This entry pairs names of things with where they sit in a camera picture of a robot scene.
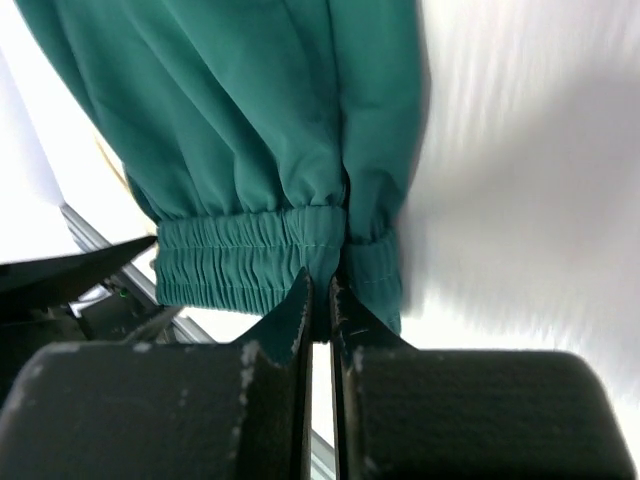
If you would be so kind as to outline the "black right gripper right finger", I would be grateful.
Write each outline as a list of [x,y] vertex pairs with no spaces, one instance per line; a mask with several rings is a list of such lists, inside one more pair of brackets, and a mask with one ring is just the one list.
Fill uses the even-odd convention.
[[329,294],[341,479],[633,479],[603,385],[580,357],[421,350],[343,275]]

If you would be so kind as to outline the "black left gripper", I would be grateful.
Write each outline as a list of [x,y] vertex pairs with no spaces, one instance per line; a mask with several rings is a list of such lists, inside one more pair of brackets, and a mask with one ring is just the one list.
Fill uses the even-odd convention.
[[146,236],[88,253],[1,266],[1,308],[38,309],[1,319],[2,398],[23,365],[48,344],[175,340],[169,330],[178,307],[159,306],[126,284],[98,284],[155,243],[154,236]]

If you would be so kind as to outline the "green shorts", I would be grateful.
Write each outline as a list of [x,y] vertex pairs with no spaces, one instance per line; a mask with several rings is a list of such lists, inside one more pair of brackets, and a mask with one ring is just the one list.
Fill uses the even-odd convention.
[[20,1],[157,228],[164,305],[263,315],[344,267],[399,331],[394,224],[422,133],[413,1]]

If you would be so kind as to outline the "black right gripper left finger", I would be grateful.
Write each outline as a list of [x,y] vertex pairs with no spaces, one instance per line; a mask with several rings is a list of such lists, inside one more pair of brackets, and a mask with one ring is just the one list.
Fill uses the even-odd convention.
[[312,281],[226,344],[58,343],[1,412],[5,479],[306,479]]

